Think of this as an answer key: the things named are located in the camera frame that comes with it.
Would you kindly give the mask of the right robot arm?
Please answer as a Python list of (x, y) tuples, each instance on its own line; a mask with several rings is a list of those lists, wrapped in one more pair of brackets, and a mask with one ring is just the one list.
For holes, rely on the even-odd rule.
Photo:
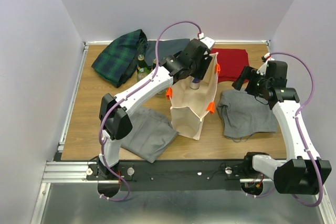
[(302, 116), (299, 96), (287, 85), (288, 65), (268, 59), (259, 69), (245, 66), (233, 83), (239, 90), (248, 80), (246, 92), (263, 98), (275, 115), (285, 142), (287, 161), (282, 163), (266, 153), (248, 152), (241, 165), (249, 178), (262, 173), (270, 178), (281, 194), (316, 195), (331, 173), (329, 161), (322, 160), (314, 148)]

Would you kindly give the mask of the beige canvas bag orange handles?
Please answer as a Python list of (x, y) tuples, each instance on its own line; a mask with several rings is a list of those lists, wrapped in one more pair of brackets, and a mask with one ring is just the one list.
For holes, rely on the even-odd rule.
[(171, 124), (179, 135), (199, 140), (205, 117), (214, 113), (218, 77), (221, 71), (217, 63), (218, 52), (210, 54), (211, 63), (198, 89), (192, 89), (192, 77), (169, 87), (166, 97), (171, 102)]

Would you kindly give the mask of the red top drink can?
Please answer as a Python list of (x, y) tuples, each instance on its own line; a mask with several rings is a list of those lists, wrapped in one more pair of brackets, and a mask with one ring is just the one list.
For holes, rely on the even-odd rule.
[(193, 90), (197, 90), (200, 88), (201, 80), (198, 78), (193, 78), (190, 83), (190, 88)]

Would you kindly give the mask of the clear soda water bottle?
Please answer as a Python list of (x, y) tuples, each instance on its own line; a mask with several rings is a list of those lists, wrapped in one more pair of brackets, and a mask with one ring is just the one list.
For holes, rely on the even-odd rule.
[(150, 73), (150, 70), (148, 68), (140, 68), (137, 73), (137, 82), (144, 79), (146, 76), (148, 76)]
[(166, 89), (163, 89), (163, 90), (159, 91), (156, 95), (162, 95), (162, 94), (164, 94), (165, 92), (166, 92)]

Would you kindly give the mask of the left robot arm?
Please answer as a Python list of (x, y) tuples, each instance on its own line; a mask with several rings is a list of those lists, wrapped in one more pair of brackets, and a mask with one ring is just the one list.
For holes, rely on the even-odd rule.
[(104, 179), (117, 176), (121, 140), (132, 130), (131, 115), (158, 92), (188, 77), (202, 80), (210, 65), (210, 52), (215, 41), (208, 37), (192, 39), (186, 48), (174, 55), (164, 57), (156, 69), (127, 90), (114, 96), (103, 96), (100, 107), (98, 173)]

